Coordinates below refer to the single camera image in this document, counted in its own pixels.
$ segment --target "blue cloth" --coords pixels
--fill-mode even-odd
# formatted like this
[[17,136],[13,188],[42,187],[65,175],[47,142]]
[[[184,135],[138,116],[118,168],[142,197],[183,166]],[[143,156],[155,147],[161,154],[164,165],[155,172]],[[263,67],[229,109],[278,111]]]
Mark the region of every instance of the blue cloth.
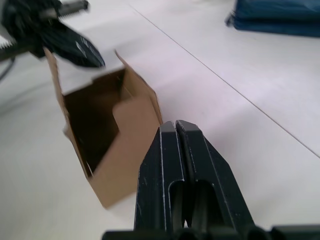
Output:
[[238,0],[231,23],[238,30],[320,37],[320,0]]

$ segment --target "black robotic claw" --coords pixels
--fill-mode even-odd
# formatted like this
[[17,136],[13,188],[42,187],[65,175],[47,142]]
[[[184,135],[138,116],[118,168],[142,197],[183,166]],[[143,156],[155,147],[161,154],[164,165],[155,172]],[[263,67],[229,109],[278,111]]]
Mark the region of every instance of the black robotic claw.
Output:
[[311,240],[320,226],[255,226],[223,157],[194,124],[162,125],[140,167],[134,231],[103,240]]
[[0,48],[0,62],[27,52],[42,58],[47,48],[78,66],[104,67],[95,46],[59,21],[88,7],[86,0],[7,0],[1,23],[16,42]]

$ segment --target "cardboard box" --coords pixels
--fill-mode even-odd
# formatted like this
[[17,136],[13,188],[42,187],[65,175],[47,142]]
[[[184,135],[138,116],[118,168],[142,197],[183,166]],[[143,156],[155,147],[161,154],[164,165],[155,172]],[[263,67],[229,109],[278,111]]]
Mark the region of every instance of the cardboard box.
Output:
[[137,191],[140,165],[163,123],[156,93],[117,54],[123,69],[63,95],[57,60],[47,49],[45,54],[65,116],[65,135],[107,208]]

